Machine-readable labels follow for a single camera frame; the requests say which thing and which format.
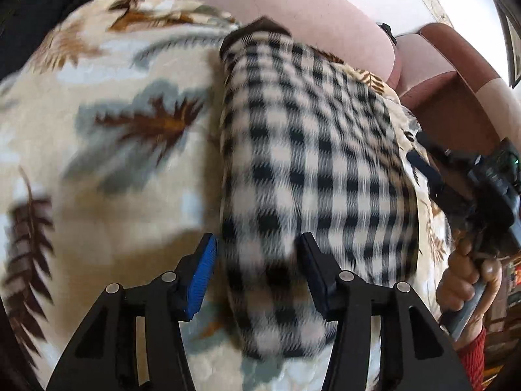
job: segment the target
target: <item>red object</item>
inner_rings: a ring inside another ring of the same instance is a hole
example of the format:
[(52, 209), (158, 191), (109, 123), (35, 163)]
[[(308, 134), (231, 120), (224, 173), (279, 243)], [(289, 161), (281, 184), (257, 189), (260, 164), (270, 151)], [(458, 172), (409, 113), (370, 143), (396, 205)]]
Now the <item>red object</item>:
[(485, 368), (485, 328), (468, 346), (458, 351), (468, 379), (474, 391), (483, 391), (483, 370)]

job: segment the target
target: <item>checkered cloth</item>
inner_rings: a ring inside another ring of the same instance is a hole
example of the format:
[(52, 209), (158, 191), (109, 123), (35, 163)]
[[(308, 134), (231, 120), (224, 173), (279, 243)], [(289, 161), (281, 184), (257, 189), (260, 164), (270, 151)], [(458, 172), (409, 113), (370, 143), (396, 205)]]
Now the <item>checkered cloth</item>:
[(334, 336), (296, 262), (295, 238), (368, 282), (407, 279), (418, 212), (384, 100), (311, 47), (255, 32), (226, 73), (223, 257), (248, 355), (313, 355)]

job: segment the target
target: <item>finger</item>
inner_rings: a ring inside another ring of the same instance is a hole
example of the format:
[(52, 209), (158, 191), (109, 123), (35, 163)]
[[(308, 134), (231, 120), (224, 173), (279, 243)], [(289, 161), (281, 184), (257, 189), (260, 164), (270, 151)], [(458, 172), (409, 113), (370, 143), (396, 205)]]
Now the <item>finger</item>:
[(442, 277), (442, 288), (446, 288), (463, 301), (472, 299), (475, 293), (472, 284), (455, 275), (450, 269), (447, 269), (444, 272)]
[(463, 308), (464, 301), (445, 287), (438, 287), (436, 291), (436, 301), (440, 305), (442, 312), (452, 310), (457, 312)]
[(481, 277), (487, 284), (483, 296), (474, 310), (472, 319), (483, 317), (490, 308), (501, 287), (502, 276), (501, 262), (497, 260), (485, 260), (483, 262), (483, 265), (481, 265)]
[(479, 271), (474, 262), (457, 251), (449, 256), (449, 268), (456, 276), (465, 279), (468, 283), (476, 283), (479, 279)]
[(456, 247), (456, 252), (458, 252), (462, 256), (468, 255), (472, 250), (472, 241), (467, 237), (460, 239), (458, 246)]

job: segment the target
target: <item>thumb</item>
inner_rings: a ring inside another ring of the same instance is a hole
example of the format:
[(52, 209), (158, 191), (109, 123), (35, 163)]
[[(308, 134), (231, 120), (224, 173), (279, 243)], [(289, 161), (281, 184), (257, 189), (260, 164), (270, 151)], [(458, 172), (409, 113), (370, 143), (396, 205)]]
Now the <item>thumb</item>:
[(482, 318), (489, 307), (492, 305), (494, 298), (498, 294), (501, 287), (501, 279), (503, 276), (503, 268), (498, 260), (485, 260), (481, 265), (481, 278), (486, 282), (486, 288), (478, 303), (471, 321)]

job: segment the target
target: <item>hand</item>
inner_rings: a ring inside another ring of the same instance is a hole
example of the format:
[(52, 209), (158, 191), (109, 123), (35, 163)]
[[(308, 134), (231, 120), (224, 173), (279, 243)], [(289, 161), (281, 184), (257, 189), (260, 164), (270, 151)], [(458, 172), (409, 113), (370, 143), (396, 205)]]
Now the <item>hand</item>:
[[(474, 296), (473, 284), (479, 279), (479, 272), (468, 256), (472, 243), (455, 232), (456, 251), (449, 257), (449, 268), (444, 272), (436, 290), (436, 300), (441, 311), (458, 311), (465, 301)], [(502, 268), (497, 260), (485, 260), (481, 265), (481, 277), (486, 282), (485, 292), (473, 315), (469, 319), (454, 349), (459, 350), (474, 341), (483, 329), (483, 317), (494, 301), (501, 286)]]

